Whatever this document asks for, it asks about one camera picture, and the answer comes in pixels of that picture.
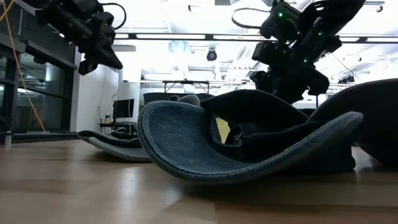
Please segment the ceiling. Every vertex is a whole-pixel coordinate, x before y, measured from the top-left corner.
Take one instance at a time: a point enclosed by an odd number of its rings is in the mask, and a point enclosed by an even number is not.
[[[311,0],[289,2],[294,7],[303,9]],[[241,7],[270,9],[261,0],[118,0],[118,3],[127,10],[127,22],[118,32],[257,34],[256,29],[243,29],[234,25],[231,22],[233,11]],[[397,36],[398,23],[391,21],[398,12],[398,1],[385,0],[384,10],[376,12],[378,9],[379,6],[364,6],[340,34]],[[106,10],[116,16],[114,24],[123,20],[123,14],[117,7],[107,6]],[[237,13],[235,19],[243,24],[259,26],[267,16],[266,12],[243,11]],[[135,45],[142,74],[158,74],[156,77],[161,75],[161,79],[185,77],[192,80],[240,81],[253,69],[267,68],[251,60],[255,42],[171,43],[169,40],[115,41],[115,44]],[[216,49],[217,61],[207,62],[208,49]],[[398,58],[398,45],[395,44],[345,44],[333,55],[321,59],[316,66],[325,75],[335,78],[349,73],[347,68],[361,73],[386,60],[395,62],[396,57]]]

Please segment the wood grain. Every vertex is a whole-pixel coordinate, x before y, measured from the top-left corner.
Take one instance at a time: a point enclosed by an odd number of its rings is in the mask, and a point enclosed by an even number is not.
[[[0,223],[397,223],[398,172],[358,148],[355,171],[201,186],[83,141],[0,149]]]

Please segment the cable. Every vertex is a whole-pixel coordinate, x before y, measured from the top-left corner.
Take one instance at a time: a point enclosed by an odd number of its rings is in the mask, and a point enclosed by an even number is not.
[[[119,6],[123,10],[123,13],[124,13],[123,22],[120,25],[118,25],[117,27],[115,27],[114,29],[118,30],[118,29],[122,28],[122,26],[124,26],[124,24],[126,23],[126,20],[127,20],[127,13],[126,13],[126,10],[124,9],[124,7],[122,5],[120,5],[120,4],[118,4],[118,3],[115,3],[115,2],[101,3],[101,5],[102,6]]]
[[[103,122],[102,118],[101,118],[101,108],[98,107],[98,115],[99,115],[99,131],[102,132],[102,128],[101,128],[101,124]]]
[[[11,9],[11,6],[14,4],[14,1],[15,0],[11,0],[10,5],[8,6],[7,9],[4,7],[4,13],[0,17],[0,22],[4,19],[4,16],[6,16],[8,11]]]
[[[276,32],[276,30],[275,30],[274,28],[271,28],[271,27],[261,27],[261,26],[251,26],[251,25],[242,24],[242,23],[236,21],[236,19],[234,18],[235,12],[244,11],[244,10],[247,10],[247,11],[257,11],[257,12],[270,12],[270,11],[267,11],[267,10],[255,9],[255,8],[251,8],[251,7],[243,7],[243,8],[237,9],[237,10],[235,10],[235,11],[232,13],[232,17],[231,17],[231,20],[232,20],[232,22],[233,22],[235,25],[237,25],[238,27],[245,28],[245,29],[262,29],[262,28],[266,28],[266,29],[272,30],[272,31],[274,31],[274,36],[276,37],[276,39],[282,40],[282,42],[283,42],[282,36],[279,35],[279,34]]]
[[[344,66],[347,71],[350,72],[350,74],[352,74],[353,76],[355,76],[357,79],[361,80],[357,75],[354,74],[353,71],[351,71],[351,69],[349,69],[340,59],[338,59],[333,53],[330,53],[342,66]]]
[[[231,17],[232,22],[235,25],[237,25],[238,27],[242,27],[242,28],[246,28],[246,29],[261,29],[261,26],[250,26],[250,25],[245,25],[245,24],[242,24],[242,23],[236,21],[236,19],[234,18],[235,12],[244,11],[244,10],[257,11],[257,12],[270,12],[270,11],[267,11],[267,10],[255,9],[255,8],[250,8],[250,7],[243,7],[243,8],[235,10],[232,13],[232,17]]]
[[[45,130],[45,128],[44,128],[44,125],[43,125],[43,122],[42,122],[42,120],[39,118],[39,115],[37,114],[36,109],[35,109],[35,106],[33,105],[32,100],[30,99],[29,93],[28,93],[28,91],[27,91],[26,84],[25,84],[25,79],[24,79],[24,76],[22,75],[22,72],[21,72],[21,66],[19,66],[18,56],[17,56],[17,52],[16,52],[16,50],[15,50],[15,45],[14,45],[14,40],[12,39],[11,25],[10,25],[10,22],[9,22],[9,20],[8,20],[7,12],[8,12],[8,10],[11,8],[11,6],[12,6],[13,3],[14,3],[14,0],[11,0],[11,3],[10,3],[10,5],[9,5],[9,7],[6,9],[6,3],[5,3],[4,1],[2,2],[2,6],[3,6],[3,8],[4,8],[4,14],[0,17],[0,22],[1,22],[1,20],[3,19],[3,17],[5,16],[5,17],[6,17],[6,22],[7,22],[8,34],[9,34],[9,36],[10,36],[12,51],[14,52],[14,57],[15,57],[15,61],[16,61],[16,63],[17,63],[18,73],[19,73],[19,76],[21,77],[22,84],[23,84],[23,86],[24,86],[24,88],[25,88],[26,95],[27,95],[27,99],[28,99],[28,101],[29,101],[29,103],[30,103],[30,106],[32,107],[33,112],[35,113],[35,116],[36,116],[37,120],[38,120],[39,123],[40,123],[41,128],[43,129],[43,131],[46,132],[46,130]]]

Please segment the ceiling light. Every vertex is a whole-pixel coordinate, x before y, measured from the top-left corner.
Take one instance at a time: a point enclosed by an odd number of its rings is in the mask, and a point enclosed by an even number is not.
[[[129,34],[116,34],[117,39],[128,39],[129,38]]]
[[[340,37],[340,40],[342,42],[357,42],[357,41],[359,41],[359,38],[357,38],[357,37]]]
[[[390,42],[398,43],[397,37],[371,37],[366,39],[367,42]]]
[[[33,92],[33,91],[30,91],[30,90],[25,90],[24,88],[18,88],[18,91],[17,91],[18,93],[26,93],[26,92],[28,92],[28,94],[30,94],[30,95],[32,95],[33,93],[35,93],[35,92]]]
[[[223,82],[223,81],[210,81],[209,84],[221,84],[221,85],[243,85],[246,82]]]
[[[137,34],[137,39],[205,39],[201,34]]]
[[[271,37],[270,39],[266,39],[261,35],[214,35],[214,39],[216,40],[276,40]]]

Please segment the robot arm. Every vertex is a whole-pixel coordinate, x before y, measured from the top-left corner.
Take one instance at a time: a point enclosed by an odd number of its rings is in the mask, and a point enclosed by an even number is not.
[[[270,16],[260,28],[265,38],[256,46],[252,59],[269,65],[267,72],[254,72],[256,88],[288,103],[302,100],[302,93],[326,93],[329,81],[314,63],[327,52],[341,47],[336,35],[362,8],[365,0],[317,1],[300,12],[284,1],[275,0]]]
[[[98,64],[123,68],[111,47],[116,36],[115,28],[112,27],[114,17],[104,12],[103,4],[97,0],[24,0],[24,2],[38,9],[36,17],[39,24],[50,24],[65,36],[65,41],[73,42],[79,52],[85,54],[86,60],[80,63],[78,69],[80,74],[86,75],[95,70]]]

